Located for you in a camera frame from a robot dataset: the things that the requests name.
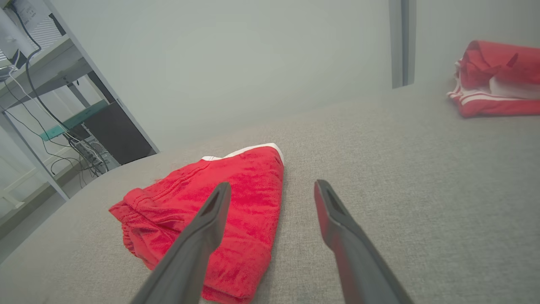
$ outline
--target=red garment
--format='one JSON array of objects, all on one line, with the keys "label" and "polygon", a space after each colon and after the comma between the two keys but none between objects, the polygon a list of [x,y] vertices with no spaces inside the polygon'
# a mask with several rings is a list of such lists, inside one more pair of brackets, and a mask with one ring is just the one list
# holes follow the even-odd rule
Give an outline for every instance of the red garment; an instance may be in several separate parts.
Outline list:
[{"label": "red garment", "polygon": [[275,148],[258,147],[200,160],[145,189],[131,190],[109,211],[122,223],[126,248],[153,270],[213,189],[229,182],[225,233],[210,256],[202,296],[249,303],[271,259],[281,206],[281,159]]},{"label": "red garment", "polygon": [[448,96],[462,116],[540,114],[540,49],[473,41],[457,66]]}]

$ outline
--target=baseboard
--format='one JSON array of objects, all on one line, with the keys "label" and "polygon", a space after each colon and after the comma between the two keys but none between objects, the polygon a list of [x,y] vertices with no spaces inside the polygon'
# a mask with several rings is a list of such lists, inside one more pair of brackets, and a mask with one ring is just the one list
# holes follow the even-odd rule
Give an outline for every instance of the baseboard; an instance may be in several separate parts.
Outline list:
[{"label": "baseboard", "polygon": [[[64,186],[72,178],[77,176],[80,169],[80,163],[75,164],[74,167],[66,167],[55,175],[55,179],[60,186]],[[41,206],[54,193],[56,193],[56,190],[49,183],[46,183],[25,198],[22,206],[4,215],[0,219],[0,239],[15,229],[15,227],[24,221],[26,217],[34,212],[34,210]]]}]

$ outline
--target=floor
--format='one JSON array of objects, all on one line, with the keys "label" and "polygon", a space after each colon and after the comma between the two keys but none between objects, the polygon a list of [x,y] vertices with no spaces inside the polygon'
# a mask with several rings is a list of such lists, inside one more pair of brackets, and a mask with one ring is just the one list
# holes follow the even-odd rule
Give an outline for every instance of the floor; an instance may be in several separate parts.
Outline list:
[{"label": "floor", "polygon": [[[95,179],[95,177],[90,176],[88,170],[84,171],[82,176],[74,177],[62,187],[68,196],[74,196],[81,190],[81,186],[85,186],[82,179],[79,179],[80,177],[84,178],[87,184]],[[13,231],[0,239],[0,264],[64,203],[65,201],[58,193],[53,194]]]}]

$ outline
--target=gray fabric surface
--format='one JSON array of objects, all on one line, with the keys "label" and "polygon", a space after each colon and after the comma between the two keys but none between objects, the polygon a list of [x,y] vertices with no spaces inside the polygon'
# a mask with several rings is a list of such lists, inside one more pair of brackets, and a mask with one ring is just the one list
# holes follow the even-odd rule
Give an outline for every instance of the gray fabric surface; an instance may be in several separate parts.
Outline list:
[{"label": "gray fabric surface", "polygon": [[128,303],[150,272],[107,209],[202,156],[275,142],[285,156],[282,210],[253,303],[343,301],[315,179],[332,184],[417,304],[537,303],[540,117],[465,120],[448,89],[358,98],[115,169],[0,266],[0,302]]}]

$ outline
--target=white desk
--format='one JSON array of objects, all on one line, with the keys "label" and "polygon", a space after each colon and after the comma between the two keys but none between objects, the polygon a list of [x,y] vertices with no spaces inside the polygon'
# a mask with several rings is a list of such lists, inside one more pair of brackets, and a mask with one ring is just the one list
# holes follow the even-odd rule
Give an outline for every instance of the white desk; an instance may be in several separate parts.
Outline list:
[{"label": "white desk", "polygon": [[[37,93],[42,95],[70,84],[91,71],[92,68],[90,68],[83,55],[75,47],[71,39],[65,35],[54,45],[44,49],[32,59],[30,77]],[[32,89],[24,67],[14,73],[13,76],[30,96],[35,97],[33,93],[30,93]],[[6,84],[8,87],[4,83],[0,83],[0,105],[2,108],[9,109],[29,99],[12,79],[8,79]],[[62,190],[55,178],[47,170],[47,167],[41,162],[17,128],[15,128],[11,117],[4,111],[2,111],[2,114],[0,115],[0,127],[9,134],[19,149],[25,153],[38,171],[47,178],[47,181],[58,191],[60,196],[68,200],[68,195]]]}]

